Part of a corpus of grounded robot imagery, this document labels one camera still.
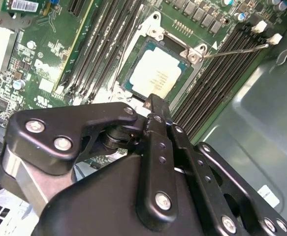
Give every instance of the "black plastic bracket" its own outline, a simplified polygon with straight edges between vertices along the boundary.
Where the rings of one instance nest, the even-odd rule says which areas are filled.
[[[26,123],[30,120],[43,123],[43,132],[28,131]],[[42,171],[63,175],[73,168],[83,137],[91,137],[84,150],[89,152],[106,127],[133,124],[136,120],[136,112],[120,102],[21,111],[10,118],[5,142],[16,156]],[[54,140],[58,137],[69,139],[72,147],[66,151],[57,149]]]

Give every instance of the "green circuit board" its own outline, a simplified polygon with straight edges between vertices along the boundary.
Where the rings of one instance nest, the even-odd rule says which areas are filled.
[[[43,2],[39,1],[41,9],[44,9],[45,6]],[[59,81],[65,73],[69,73],[73,68],[80,54],[81,45],[84,43],[88,31],[92,29],[96,11],[103,2],[105,1],[86,0],[79,16],[74,16],[68,11],[70,0],[61,0],[58,5],[52,5],[45,16],[35,17],[31,26],[17,31],[17,41],[10,59],[9,69],[0,72],[0,121],[3,126],[8,118],[18,110],[71,105],[71,101],[64,99],[65,93],[59,89]],[[220,22],[221,27],[217,32],[212,32],[211,26],[206,27],[200,21],[194,20],[194,13],[190,15],[186,13],[189,1],[184,1],[182,7],[176,7],[177,2],[145,1],[137,23],[144,22],[153,12],[157,11],[161,14],[160,26],[162,28],[192,47],[205,43],[208,46],[209,54],[216,53],[225,43],[237,24],[233,15],[243,7],[245,7],[247,17],[252,14],[257,15],[271,25],[276,32],[283,33],[287,29],[287,11],[274,12],[273,7],[266,4],[266,0],[235,1],[232,6],[222,6],[219,0],[193,1],[195,4],[193,11],[196,11],[201,5],[205,12],[204,15],[211,15],[214,21]],[[138,62],[138,55],[142,52],[143,47],[146,47],[148,40],[148,37],[141,37],[135,44],[119,74],[120,84],[127,83],[131,75],[130,71]],[[241,84],[247,80],[252,70],[258,65],[260,58],[266,54],[267,51],[264,51],[259,56],[259,60],[253,63],[250,70],[241,79]],[[210,60],[203,63],[199,75],[209,64]],[[167,101],[170,102],[175,98],[192,71],[190,66],[184,68],[184,72],[167,94],[165,98]],[[107,87],[109,78],[110,74],[104,80],[102,87]],[[17,80],[25,82],[25,86],[20,90],[13,88],[13,83]],[[184,92],[177,107],[188,95],[192,85]],[[231,98],[231,95],[235,94],[239,88],[240,83],[234,87],[228,98]]]

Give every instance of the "chip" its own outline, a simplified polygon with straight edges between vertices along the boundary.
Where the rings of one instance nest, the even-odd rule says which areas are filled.
[[[219,31],[219,29],[221,28],[221,26],[222,26],[222,24],[220,22],[215,21],[210,28],[210,32],[216,34]]]
[[[257,5],[255,6],[255,10],[261,12],[263,10],[263,4],[261,4],[260,2],[257,3]]]
[[[1,111],[6,111],[9,103],[7,101],[4,101],[3,99],[0,98],[0,110]]]
[[[26,64],[24,65],[24,70],[29,70],[29,69],[30,69],[30,65],[26,63]]]
[[[239,12],[245,12],[245,11],[247,11],[247,9],[248,9],[248,6],[244,2],[238,7]]]
[[[22,79],[22,76],[23,76],[22,73],[20,73],[20,72],[18,72],[18,71],[15,71],[15,72],[14,72],[14,78],[15,78],[16,80],[21,80],[21,79]]]
[[[271,23],[275,23],[276,22],[276,20],[277,20],[277,16],[276,15],[272,15],[270,18],[269,18],[269,21],[271,22]]]
[[[196,7],[196,4],[193,2],[189,1],[184,9],[184,14],[189,16],[193,13],[194,8]]]
[[[196,13],[194,14],[194,16],[192,17],[192,19],[194,21],[200,21],[201,18],[203,17],[204,15],[204,10],[202,10],[201,8],[198,8]]]
[[[174,3],[174,7],[176,9],[181,9],[184,3],[185,3],[185,0],[176,0],[176,2]]]
[[[213,22],[213,16],[211,15],[206,15],[206,17],[203,19],[203,21],[201,22],[201,24],[204,27],[209,27],[211,25],[211,23]]]

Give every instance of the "hole in bracket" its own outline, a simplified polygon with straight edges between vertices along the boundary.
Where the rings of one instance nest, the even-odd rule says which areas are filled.
[[[166,163],[166,158],[163,157],[163,156],[160,156],[159,157],[159,161],[160,161],[160,163],[165,164]]]

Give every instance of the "screw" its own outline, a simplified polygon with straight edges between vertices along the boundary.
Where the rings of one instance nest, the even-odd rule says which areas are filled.
[[[133,115],[133,111],[129,107],[124,108],[124,111],[127,112],[129,115]]]
[[[272,231],[275,232],[276,231],[276,227],[274,226],[274,224],[267,218],[264,219],[264,222],[266,224],[266,226]]]
[[[172,204],[170,199],[163,193],[157,193],[155,195],[155,201],[157,202],[159,208],[161,208],[162,210],[169,210],[171,208]]]
[[[183,129],[182,129],[181,127],[179,127],[179,126],[176,126],[175,129],[176,129],[178,132],[180,132],[180,133],[183,133],[183,132],[184,132]]]
[[[37,120],[30,120],[25,124],[26,129],[32,133],[41,133],[45,129],[45,125]]]
[[[222,220],[224,227],[227,229],[227,231],[229,231],[232,234],[236,233],[235,224],[230,219],[230,217],[224,215],[224,216],[222,216],[221,220]]]
[[[72,147],[72,143],[67,138],[56,138],[54,140],[55,148],[61,151],[67,151]]]
[[[162,118],[161,118],[161,117],[159,117],[159,116],[157,116],[157,115],[154,115],[153,117],[154,117],[154,119],[155,119],[157,122],[162,123]]]
[[[277,220],[277,224],[279,225],[279,227],[287,233],[287,227],[285,226],[285,224],[281,221],[281,220]]]
[[[203,145],[203,149],[207,152],[210,152],[210,148],[207,145]]]

